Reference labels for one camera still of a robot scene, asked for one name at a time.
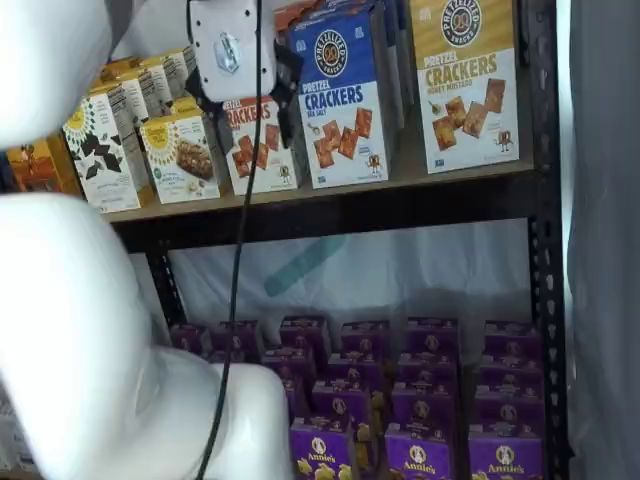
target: pretzel logo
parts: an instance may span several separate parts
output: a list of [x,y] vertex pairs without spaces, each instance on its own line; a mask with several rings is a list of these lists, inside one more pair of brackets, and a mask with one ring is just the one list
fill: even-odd
[[477,0],[449,0],[442,11],[442,33],[456,48],[473,42],[482,26],[482,11]]

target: metal shelving unit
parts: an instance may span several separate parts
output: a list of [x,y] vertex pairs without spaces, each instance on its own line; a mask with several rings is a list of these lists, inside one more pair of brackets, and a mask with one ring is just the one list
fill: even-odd
[[[520,59],[531,116],[530,157],[426,176],[413,122],[381,184],[256,195],[247,242],[431,225],[528,219],[532,318],[544,345],[547,478],[568,480],[560,145],[554,0],[519,2]],[[235,243],[242,199],[151,205],[105,216],[131,253],[144,252],[169,324],[184,322],[168,251]]]

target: shelf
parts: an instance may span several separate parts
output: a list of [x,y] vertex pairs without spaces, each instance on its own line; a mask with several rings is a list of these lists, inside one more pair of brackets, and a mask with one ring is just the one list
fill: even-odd
[[[427,174],[415,119],[400,134],[387,182],[252,197],[248,242],[527,217],[534,212],[531,154],[514,162]],[[162,205],[104,215],[131,253],[235,243],[244,197]]]

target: black cable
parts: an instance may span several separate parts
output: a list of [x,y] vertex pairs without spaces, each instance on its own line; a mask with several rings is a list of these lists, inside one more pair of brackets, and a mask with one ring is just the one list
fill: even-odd
[[202,463],[198,470],[196,480],[203,480],[207,465],[211,459],[213,447],[218,436],[218,430],[222,421],[222,411],[224,408],[224,400],[227,394],[227,383],[229,381],[229,368],[231,366],[231,348],[233,345],[233,333],[236,321],[236,299],[238,296],[238,275],[240,271],[240,256],[242,254],[242,246],[244,244],[244,230],[247,223],[247,212],[251,204],[251,193],[253,192],[253,180],[256,176],[256,165],[258,164],[258,146],[260,145],[260,124],[262,120],[262,54],[260,51],[262,38],[262,0],[256,0],[256,133],[253,140],[253,155],[251,163],[251,173],[249,174],[249,183],[247,192],[244,197],[244,204],[240,214],[240,224],[238,225],[238,240],[236,243],[236,252],[233,257],[233,274],[231,277],[231,298],[229,304],[229,331],[227,332],[227,346],[224,355],[224,367],[222,368],[222,381],[220,382],[220,393],[218,395],[218,403],[216,405],[213,424],[207,440],[207,445],[202,455]]

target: honey mustard pretzel crackers box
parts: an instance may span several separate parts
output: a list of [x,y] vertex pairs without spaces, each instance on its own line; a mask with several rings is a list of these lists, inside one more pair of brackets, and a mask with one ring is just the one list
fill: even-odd
[[429,173],[519,158],[512,0],[411,0]]

